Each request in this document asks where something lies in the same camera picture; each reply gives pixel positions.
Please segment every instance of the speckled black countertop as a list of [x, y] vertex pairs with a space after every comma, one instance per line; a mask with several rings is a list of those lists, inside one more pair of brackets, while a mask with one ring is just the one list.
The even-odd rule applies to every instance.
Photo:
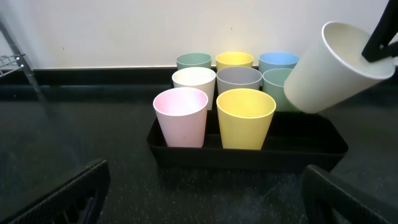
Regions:
[[[0, 203], [92, 159], [109, 161], [99, 223], [307, 223], [300, 174], [161, 168], [146, 136], [167, 85], [0, 86]], [[398, 208], [398, 88], [323, 112], [348, 143], [331, 172]]]

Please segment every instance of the white wall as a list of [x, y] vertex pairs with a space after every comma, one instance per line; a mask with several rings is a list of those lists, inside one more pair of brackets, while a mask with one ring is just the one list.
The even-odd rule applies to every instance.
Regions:
[[[175, 65], [189, 52], [301, 55], [327, 21], [373, 31], [387, 0], [1, 0], [34, 68]], [[9, 54], [0, 36], [0, 54]]]

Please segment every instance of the white cup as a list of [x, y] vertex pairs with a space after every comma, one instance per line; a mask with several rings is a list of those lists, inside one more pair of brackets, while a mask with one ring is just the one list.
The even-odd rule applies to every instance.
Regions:
[[207, 109], [213, 107], [216, 73], [209, 68], [190, 67], [176, 71], [172, 76], [174, 88], [192, 87], [204, 91], [209, 98]]
[[361, 55], [369, 38], [357, 27], [326, 23], [286, 79], [287, 99], [301, 111], [317, 113], [390, 78], [391, 57], [369, 63]]

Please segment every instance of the wire rack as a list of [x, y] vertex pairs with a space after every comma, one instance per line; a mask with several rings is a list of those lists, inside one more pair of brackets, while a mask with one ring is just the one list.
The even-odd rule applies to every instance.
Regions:
[[[26, 78], [28, 79], [29, 83], [33, 86], [34, 90], [37, 93], [41, 92], [39, 85], [36, 82], [34, 77], [34, 72], [30, 68], [29, 64], [26, 60], [26, 55], [22, 53], [20, 48], [18, 47], [14, 36], [11, 34], [11, 30], [6, 23], [4, 16], [0, 12], [0, 32], [3, 34], [5, 40], [8, 43], [8, 46], [12, 50], [14, 55], [3, 55], [0, 56], [0, 78], [5, 77], [6, 75], [10, 75], [13, 72], [18, 70], [22, 70], [25, 73]], [[4, 68], [8, 65], [17, 65], [17, 68], [12, 68], [3, 72]]]

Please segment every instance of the plastic cup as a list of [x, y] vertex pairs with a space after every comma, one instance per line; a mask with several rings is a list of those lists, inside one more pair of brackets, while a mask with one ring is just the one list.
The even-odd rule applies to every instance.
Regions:
[[261, 149], [276, 103], [268, 94], [234, 89], [217, 98], [221, 141], [225, 149]]
[[326, 23], [286, 79], [286, 97], [299, 110], [317, 113], [390, 78], [391, 57], [369, 63], [361, 55], [369, 38], [357, 27]]
[[168, 147], [202, 147], [208, 97], [190, 88], [173, 88], [157, 95], [154, 108]]
[[294, 68], [299, 60], [299, 56], [288, 52], [264, 53], [259, 57], [259, 71], [264, 74], [270, 69]]
[[243, 66], [252, 67], [254, 57], [252, 55], [241, 52], [227, 52], [219, 54], [216, 57], [217, 71], [223, 68]]
[[274, 68], [262, 74], [262, 90], [276, 102], [276, 111], [298, 111], [286, 98], [284, 83], [292, 72], [291, 68]]
[[203, 67], [211, 68], [211, 57], [204, 53], [190, 53], [177, 58], [177, 68]]
[[216, 73], [209, 68], [184, 68], [176, 71], [172, 76], [174, 88], [192, 87], [204, 91], [209, 98], [207, 109], [213, 107], [214, 87], [216, 84]]
[[260, 89], [261, 73], [248, 67], [230, 67], [217, 72], [218, 94], [236, 88]]

